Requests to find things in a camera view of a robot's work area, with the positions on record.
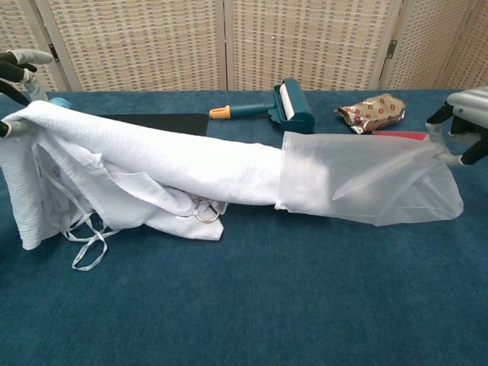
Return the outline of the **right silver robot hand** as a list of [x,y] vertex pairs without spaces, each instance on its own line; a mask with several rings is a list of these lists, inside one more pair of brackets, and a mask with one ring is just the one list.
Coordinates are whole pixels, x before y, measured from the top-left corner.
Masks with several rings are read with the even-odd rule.
[[[443,135],[443,123],[451,121],[448,135],[467,145],[461,155],[453,154]],[[435,158],[448,165],[473,165],[487,156],[487,87],[480,86],[450,94],[444,104],[426,121]]]

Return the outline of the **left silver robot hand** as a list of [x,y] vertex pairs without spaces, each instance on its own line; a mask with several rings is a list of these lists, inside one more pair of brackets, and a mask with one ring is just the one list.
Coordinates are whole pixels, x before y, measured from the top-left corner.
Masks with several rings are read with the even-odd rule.
[[[36,73],[37,65],[53,61],[53,55],[42,50],[13,49],[1,52],[1,93],[22,106],[28,106],[32,101],[49,101]],[[24,96],[9,82],[22,84],[30,98]]]

